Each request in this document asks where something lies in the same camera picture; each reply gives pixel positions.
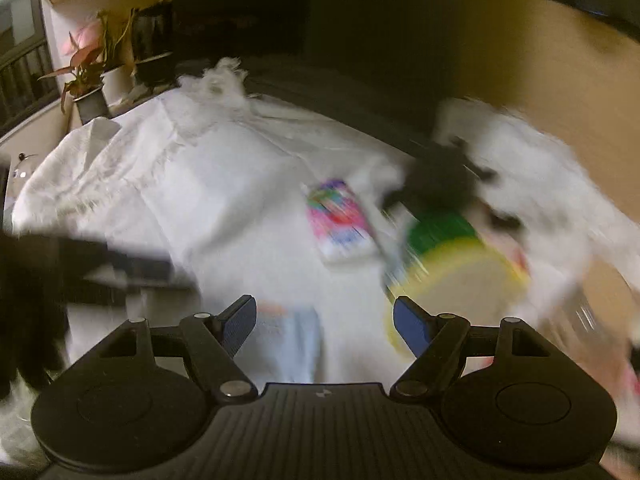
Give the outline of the light blue tissue pack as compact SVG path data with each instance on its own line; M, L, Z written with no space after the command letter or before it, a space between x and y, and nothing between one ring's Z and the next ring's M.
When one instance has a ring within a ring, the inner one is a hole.
M265 382L314 382L321 344L321 324L314 308L259 306L257 345Z

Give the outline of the colourful tissue pack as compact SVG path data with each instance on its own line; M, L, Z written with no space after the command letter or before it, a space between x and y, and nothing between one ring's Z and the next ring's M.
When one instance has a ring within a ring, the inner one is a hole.
M343 180L306 188L307 218L325 264L342 264L378 254L370 222L356 194Z

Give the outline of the black plush toy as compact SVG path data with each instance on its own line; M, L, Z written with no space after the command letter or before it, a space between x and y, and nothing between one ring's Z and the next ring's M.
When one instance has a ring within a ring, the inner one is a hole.
M496 231L516 233L523 227L521 220L495 210L480 197L483 184L493 185L498 180L496 170L469 158L468 144L462 139L455 138L450 144L431 143L409 166L404 184L384 195L381 210L389 214L402 205L417 219L455 212Z

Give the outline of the green lid glass jar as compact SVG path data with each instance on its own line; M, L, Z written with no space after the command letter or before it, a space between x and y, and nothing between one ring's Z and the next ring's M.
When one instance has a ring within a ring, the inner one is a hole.
M384 276L389 302L406 296L432 315L497 326L524 298L529 273L524 250L511 235L458 212L416 218L403 211L394 226L399 245Z

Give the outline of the white fluffy rug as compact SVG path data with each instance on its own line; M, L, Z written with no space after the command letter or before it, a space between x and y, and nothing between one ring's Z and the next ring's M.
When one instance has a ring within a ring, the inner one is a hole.
M384 288L399 245L382 199L416 159L362 127L249 96L235 60L119 118L72 133L31 174L13 236L102 240L163 254L192 292L145 289L126 306L66 307L65 370L23 408L47 479L616 479L639 472L639 333L628 388L613 398L540 331L602 259L639 287L639 227L572 150L513 115L451 100L425 145L460 138L498 172L480 197L514 214L526 293L497 326L471 328L460 376L438 396L398 401L392 385L416 357L395 330ZM325 264L306 188L343 180L378 254ZM257 321L234 362L255 400L215 403L188 371L179 323L241 296ZM265 382L261 304L316 310L314 382Z

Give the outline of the tan lid clear canister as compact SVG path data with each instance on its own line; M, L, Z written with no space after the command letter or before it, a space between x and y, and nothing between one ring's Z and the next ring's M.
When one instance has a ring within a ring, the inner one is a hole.
M541 333L613 398L628 388L639 333L639 293L614 266L597 261L541 322Z

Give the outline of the potted pink leaf plant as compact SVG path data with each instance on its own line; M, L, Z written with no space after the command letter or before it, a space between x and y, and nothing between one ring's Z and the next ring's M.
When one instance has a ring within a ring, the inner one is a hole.
M61 110L70 96L83 125L98 117L110 118L111 107L131 90L131 70L126 44L132 13L123 18L101 10L76 32L70 32L63 54L68 63L41 79L68 76L61 96Z

